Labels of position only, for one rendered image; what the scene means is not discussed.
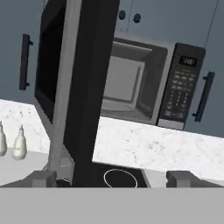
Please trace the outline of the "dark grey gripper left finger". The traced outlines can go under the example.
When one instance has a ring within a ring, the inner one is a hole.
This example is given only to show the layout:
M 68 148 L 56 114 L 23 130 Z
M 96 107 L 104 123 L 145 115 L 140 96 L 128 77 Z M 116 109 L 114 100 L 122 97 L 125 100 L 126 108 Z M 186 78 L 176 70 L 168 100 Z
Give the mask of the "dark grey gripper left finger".
M 56 187 L 56 171 L 34 171 L 24 179 L 3 185 L 3 187 Z

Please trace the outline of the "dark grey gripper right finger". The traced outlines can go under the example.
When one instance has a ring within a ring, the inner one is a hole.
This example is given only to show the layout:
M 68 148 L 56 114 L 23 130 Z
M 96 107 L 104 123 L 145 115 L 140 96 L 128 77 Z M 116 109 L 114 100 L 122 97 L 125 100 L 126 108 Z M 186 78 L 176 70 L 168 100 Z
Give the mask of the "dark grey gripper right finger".
M 167 178 L 167 182 L 166 182 L 167 187 L 177 187 L 177 188 L 180 188 L 180 187 L 182 188 L 223 187 L 224 188 L 224 186 L 222 185 L 200 179 L 196 177 L 190 171 L 167 171 L 166 178 Z

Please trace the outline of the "black and silver microwave oven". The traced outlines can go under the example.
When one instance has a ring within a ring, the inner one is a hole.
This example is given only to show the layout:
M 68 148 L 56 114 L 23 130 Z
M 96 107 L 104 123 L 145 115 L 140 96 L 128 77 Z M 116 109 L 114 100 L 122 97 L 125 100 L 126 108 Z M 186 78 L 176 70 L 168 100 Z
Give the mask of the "black and silver microwave oven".
M 205 54 L 184 43 L 115 38 L 101 115 L 182 130 Z

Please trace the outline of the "black microwave door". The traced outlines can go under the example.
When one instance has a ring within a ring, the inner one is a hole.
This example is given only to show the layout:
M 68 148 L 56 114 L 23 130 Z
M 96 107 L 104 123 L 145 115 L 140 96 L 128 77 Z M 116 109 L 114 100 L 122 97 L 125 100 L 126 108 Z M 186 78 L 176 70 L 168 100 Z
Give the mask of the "black microwave door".
M 119 0 L 48 0 L 41 17 L 35 107 L 51 140 L 43 171 L 74 179 L 92 163 Z

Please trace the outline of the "blue-grey cupboard door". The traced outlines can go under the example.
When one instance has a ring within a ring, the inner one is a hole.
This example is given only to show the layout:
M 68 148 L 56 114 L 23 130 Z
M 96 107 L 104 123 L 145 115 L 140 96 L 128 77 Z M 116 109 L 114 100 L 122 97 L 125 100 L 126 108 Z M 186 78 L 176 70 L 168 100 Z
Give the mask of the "blue-grey cupboard door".
M 195 122 L 203 88 L 204 76 L 215 72 L 201 122 Z M 206 41 L 206 56 L 201 68 L 185 131 L 214 137 L 224 137 L 224 0 L 217 0 L 213 22 Z
M 126 33 L 129 27 L 130 22 L 130 13 L 132 8 L 133 0 L 120 0 L 119 4 L 119 11 L 125 11 L 126 12 L 126 18 L 124 20 L 121 20 L 118 17 L 117 13 L 117 19 L 115 24 L 115 36 L 118 36 L 121 33 Z
M 128 34 L 165 43 L 204 46 L 217 0 L 133 0 Z M 133 17 L 139 13 L 141 21 Z
M 0 0 L 0 99 L 33 104 L 41 16 L 47 0 Z M 30 46 L 25 91 L 19 89 L 22 35 Z

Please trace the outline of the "white squeeze bottle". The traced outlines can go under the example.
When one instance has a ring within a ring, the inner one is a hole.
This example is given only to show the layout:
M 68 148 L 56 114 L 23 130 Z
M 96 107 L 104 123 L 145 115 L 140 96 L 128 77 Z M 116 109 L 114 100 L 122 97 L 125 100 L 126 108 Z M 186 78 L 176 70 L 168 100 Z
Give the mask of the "white squeeze bottle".
M 12 157 L 16 160 L 22 160 L 26 157 L 26 154 L 27 154 L 27 145 L 26 145 L 24 128 L 20 127 L 18 135 L 13 145 Z
M 6 136 L 4 134 L 4 127 L 0 122 L 0 157 L 3 157 L 7 151 Z

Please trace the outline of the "black hob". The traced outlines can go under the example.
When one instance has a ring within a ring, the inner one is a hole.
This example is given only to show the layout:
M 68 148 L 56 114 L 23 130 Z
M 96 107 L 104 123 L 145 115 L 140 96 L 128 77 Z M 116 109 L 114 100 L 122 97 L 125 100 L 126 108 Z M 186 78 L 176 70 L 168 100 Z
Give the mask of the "black hob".
M 58 179 L 57 187 L 144 188 L 150 187 L 141 169 L 92 162 L 74 169 L 73 181 Z

